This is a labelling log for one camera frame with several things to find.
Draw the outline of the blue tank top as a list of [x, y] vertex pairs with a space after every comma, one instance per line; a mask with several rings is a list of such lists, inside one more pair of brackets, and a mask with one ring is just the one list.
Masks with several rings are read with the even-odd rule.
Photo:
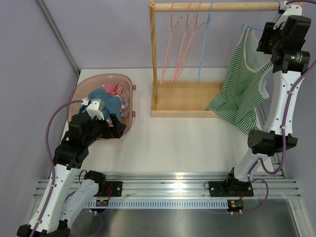
[[100, 99], [103, 102], [102, 113], [108, 123], [112, 122], [111, 114], [115, 114], [118, 121], [121, 122], [122, 101], [117, 96], [108, 95], [104, 89], [98, 88], [88, 95], [89, 101]]

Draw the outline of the lilac tank top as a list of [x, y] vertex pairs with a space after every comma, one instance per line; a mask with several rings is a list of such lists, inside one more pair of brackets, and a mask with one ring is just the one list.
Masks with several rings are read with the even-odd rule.
[[121, 110], [121, 116], [123, 118], [126, 118], [128, 116], [128, 114], [129, 114], [129, 109], [130, 109], [130, 107], [129, 107], [129, 97], [128, 97], [127, 94], [122, 93], [120, 95], [120, 98], [122, 100], [122, 105], [124, 106], [124, 108], [122, 108], [122, 110]]

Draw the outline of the red white striped tank top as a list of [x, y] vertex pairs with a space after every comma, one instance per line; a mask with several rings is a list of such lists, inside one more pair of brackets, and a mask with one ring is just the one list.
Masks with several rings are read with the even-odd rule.
[[120, 83], [108, 83], [104, 86], [102, 86], [102, 89], [105, 91], [107, 95], [113, 96], [113, 97], [120, 97], [123, 93], [123, 87]]

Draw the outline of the green white striped tank top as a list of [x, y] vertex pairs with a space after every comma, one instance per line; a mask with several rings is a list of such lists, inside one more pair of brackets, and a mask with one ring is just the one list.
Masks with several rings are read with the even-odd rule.
[[269, 98], [266, 84], [273, 68], [271, 55], [264, 53], [260, 55], [262, 59], [266, 56], [264, 64], [258, 69], [253, 69], [254, 60], [247, 62], [249, 39], [246, 28], [231, 57], [220, 92], [206, 107], [245, 134], [259, 129], [256, 107]]

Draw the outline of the blue hanger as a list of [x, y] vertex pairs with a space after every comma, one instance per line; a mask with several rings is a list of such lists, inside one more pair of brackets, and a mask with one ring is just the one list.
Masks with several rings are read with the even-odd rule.
[[250, 35], [250, 39], [247, 40], [247, 42], [251, 44], [251, 46], [247, 47], [246, 49], [246, 55], [250, 57], [249, 59], [247, 59], [247, 62], [250, 62], [250, 60], [254, 60], [253, 69], [258, 69], [262, 64], [264, 64], [266, 58], [266, 56], [264, 56], [262, 59], [260, 57], [262, 53], [256, 51], [259, 42], [257, 36], [262, 35], [263, 29], [251, 27], [247, 24], [243, 24], [240, 29], [242, 32], [244, 32], [246, 28], [249, 28]]
[[204, 31], [204, 38], [203, 38], [203, 44], [202, 44], [202, 52], [201, 52], [201, 58], [200, 58], [200, 63], [199, 63], [199, 70], [198, 70], [198, 76], [197, 76], [197, 83], [200, 83], [200, 76], [201, 76], [201, 70], [202, 70], [202, 65], [203, 65], [203, 59], [204, 59], [204, 52], [205, 52], [205, 47], [206, 47], [206, 40], [208, 38], [208, 32], [209, 32], [209, 27], [210, 27], [210, 22], [211, 22], [211, 12], [212, 12], [212, 7], [213, 3], [210, 3], [210, 9], [208, 13], [208, 18], [205, 24], [205, 31]]

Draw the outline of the pink hanger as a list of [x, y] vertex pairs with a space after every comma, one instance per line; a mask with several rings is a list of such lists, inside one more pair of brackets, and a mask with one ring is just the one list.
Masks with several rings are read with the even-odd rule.
[[162, 73], [161, 73], [161, 78], [160, 78], [160, 85], [162, 85], [163, 83], [163, 80], [165, 78], [165, 74], [166, 74], [166, 71], [167, 71], [167, 66], [168, 66], [168, 63], [169, 63], [169, 60], [170, 60], [170, 57], [171, 57], [171, 53], [172, 53], [172, 50], [173, 50], [173, 45], [176, 41], [176, 33], [174, 33], [175, 29], [177, 27], [180, 26], [181, 24], [181, 21], [182, 21], [182, 16], [180, 16], [176, 22], [173, 21], [173, 12], [174, 12], [174, 5], [175, 5], [175, 2], [173, 2], [171, 4], [171, 12], [170, 12], [170, 35], [169, 35], [169, 39], [168, 39], [168, 45], [167, 45], [167, 49], [166, 49], [166, 54], [165, 54], [165, 60], [164, 60], [164, 65], [163, 65], [163, 70], [162, 70]]
[[183, 67], [181, 68], [181, 71], [180, 71], [180, 75], [184, 71], [187, 64], [189, 63], [193, 53], [198, 47], [199, 42], [201, 41], [201, 38], [203, 37], [203, 34], [204, 34], [204, 27], [205, 27], [206, 21], [201, 22], [199, 19], [201, 7], [202, 7], [202, 2], [198, 4], [197, 11], [195, 13], [195, 21], [194, 21], [195, 27], [193, 28], [192, 26], [191, 31], [189, 33], [189, 37], [187, 38], [188, 39], [187, 42], [191, 40], [191, 44], [190, 44], [190, 48], [187, 51], [186, 58], [183, 63]]
[[191, 31], [191, 28], [193, 26], [193, 28], [195, 27], [195, 15], [193, 14], [193, 17], [191, 19], [190, 18], [190, 11], [191, 11], [191, 5], [192, 3], [189, 3], [188, 6], [188, 12], [187, 12], [187, 18], [186, 18], [186, 24], [185, 24], [185, 30], [183, 33], [183, 37], [182, 37], [182, 41], [181, 41], [181, 47], [179, 50], [179, 55], [178, 55], [178, 60], [177, 60], [177, 65], [176, 65], [176, 69], [174, 72], [174, 76], [173, 76], [173, 81], [172, 82], [176, 82], [180, 76], [180, 71], [181, 68], [183, 67], [183, 63], [185, 61], [186, 58], [186, 54], [188, 49], [190, 48], [190, 44], [191, 44], [191, 40], [189, 40], [189, 42], [187, 42], [187, 38], [189, 37], [189, 33]]

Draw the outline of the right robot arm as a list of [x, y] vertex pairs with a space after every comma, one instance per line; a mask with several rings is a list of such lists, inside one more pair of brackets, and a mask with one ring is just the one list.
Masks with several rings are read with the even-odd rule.
[[310, 18], [291, 15], [280, 26], [266, 23], [260, 39], [244, 27], [223, 86], [207, 110], [246, 133], [248, 151], [224, 181], [209, 182], [212, 197], [253, 196], [251, 173], [297, 145], [292, 117], [312, 68], [310, 54], [302, 50], [310, 26]]

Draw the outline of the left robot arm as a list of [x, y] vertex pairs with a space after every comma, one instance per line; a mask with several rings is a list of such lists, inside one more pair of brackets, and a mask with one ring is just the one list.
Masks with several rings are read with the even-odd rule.
[[68, 124], [52, 160], [51, 183], [46, 187], [40, 205], [28, 224], [18, 228], [19, 237], [68, 237], [75, 219], [93, 197], [107, 190], [105, 174], [89, 171], [80, 187], [69, 196], [68, 190], [89, 154], [89, 146], [99, 139], [120, 138], [126, 125], [111, 115], [112, 126], [105, 120], [76, 114]]

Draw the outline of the pink plastic basin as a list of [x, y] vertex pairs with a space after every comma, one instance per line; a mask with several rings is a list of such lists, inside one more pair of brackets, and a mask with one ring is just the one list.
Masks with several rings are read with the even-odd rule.
[[129, 103], [128, 114], [126, 114], [125, 118], [122, 118], [122, 123], [126, 125], [126, 129], [123, 133], [125, 135], [131, 128], [132, 120], [135, 117], [133, 110], [133, 92], [136, 90], [136, 85], [132, 83], [129, 77], [123, 74], [100, 74], [91, 76], [84, 79], [75, 87], [70, 101], [87, 98], [90, 92], [102, 86], [106, 86], [108, 83], [119, 83], [122, 86], [122, 93], [127, 96]]

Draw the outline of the wooden clothes rack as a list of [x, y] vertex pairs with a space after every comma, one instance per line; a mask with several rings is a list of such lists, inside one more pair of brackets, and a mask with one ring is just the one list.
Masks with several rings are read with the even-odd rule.
[[206, 105], [219, 93], [223, 83], [219, 79], [197, 82], [193, 77], [173, 83], [158, 81], [156, 25], [157, 12], [247, 12], [285, 11], [287, 1], [278, 2], [223, 2], [223, 3], [155, 3], [149, 1], [151, 49], [153, 61], [153, 92], [151, 116], [154, 118], [214, 118]]

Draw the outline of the aluminium mounting rail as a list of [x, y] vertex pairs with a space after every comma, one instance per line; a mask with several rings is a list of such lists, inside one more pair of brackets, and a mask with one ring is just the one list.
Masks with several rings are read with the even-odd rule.
[[[206, 181], [223, 181], [228, 171], [220, 170], [223, 161], [206, 162], [193, 161], [189, 164], [188, 158], [158, 161], [155, 158], [116, 159], [103, 156], [101, 153], [91, 153], [84, 161], [86, 169], [103, 172], [107, 181], [122, 182], [122, 198], [140, 199], [202, 199], [210, 198]], [[175, 171], [180, 165], [186, 165], [188, 171], [196, 172], [166, 172]], [[271, 199], [300, 199], [301, 193], [294, 179], [287, 179], [279, 171], [276, 175], [255, 172], [254, 178], [264, 179], [269, 188], [268, 198]], [[263, 199], [266, 195], [266, 186], [262, 181], [252, 184], [254, 197], [246, 199]]]

